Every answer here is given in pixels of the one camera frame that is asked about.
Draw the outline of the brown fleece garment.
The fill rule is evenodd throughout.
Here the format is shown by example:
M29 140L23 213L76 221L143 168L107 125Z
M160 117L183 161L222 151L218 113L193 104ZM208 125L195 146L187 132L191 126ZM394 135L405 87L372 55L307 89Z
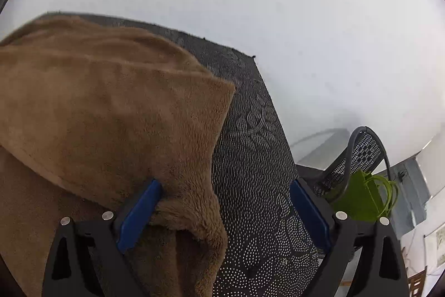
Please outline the brown fleece garment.
M36 19L1 42L1 256L40 296L59 220L163 197L128 258L153 296L210 296L228 237L212 155L234 84L146 30Z

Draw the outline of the wooden chair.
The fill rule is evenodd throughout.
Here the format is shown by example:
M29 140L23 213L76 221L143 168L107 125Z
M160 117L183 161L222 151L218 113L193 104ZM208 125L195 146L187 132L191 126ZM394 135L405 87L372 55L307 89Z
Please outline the wooden chair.
M422 297L427 270L428 268L425 267L423 271L416 273L407 279L410 297Z

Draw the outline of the green paper bag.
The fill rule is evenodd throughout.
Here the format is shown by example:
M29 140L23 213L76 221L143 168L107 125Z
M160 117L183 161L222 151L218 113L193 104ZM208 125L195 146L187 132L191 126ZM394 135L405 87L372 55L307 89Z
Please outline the green paper bag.
M335 212L346 212L356 221L376 222L381 217L389 218L398 195L396 182L358 170L352 174L344 195L330 205Z

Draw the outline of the framed landscape painting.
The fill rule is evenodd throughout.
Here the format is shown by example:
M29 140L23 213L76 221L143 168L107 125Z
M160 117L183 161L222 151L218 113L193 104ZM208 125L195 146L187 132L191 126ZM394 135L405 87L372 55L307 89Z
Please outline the framed landscape painting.
M445 225L424 237L426 248L426 265L430 271L435 271L444 264L445 259Z

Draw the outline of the black patterned table cloth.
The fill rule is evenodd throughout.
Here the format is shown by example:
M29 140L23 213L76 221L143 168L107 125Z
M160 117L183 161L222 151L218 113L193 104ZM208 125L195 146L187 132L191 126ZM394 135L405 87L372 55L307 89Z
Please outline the black patterned table cloth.
M290 200L296 166L253 58L177 30L139 28L184 48L236 88L213 154L228 247L209 295L301 295L318 267L316 251Z

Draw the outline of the black mesh chair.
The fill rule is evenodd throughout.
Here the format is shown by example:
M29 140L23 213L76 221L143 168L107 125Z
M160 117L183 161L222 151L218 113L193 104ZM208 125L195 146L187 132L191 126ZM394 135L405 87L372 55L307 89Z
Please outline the black mesh chair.
M317 197L332 203L344 195L353 173L358 170L372 173L382 161L387 179L392 181L394 177L381 139L370 127L360 126L352 132L346 148L326 170L316 170L302 164L297 164L296 170Z

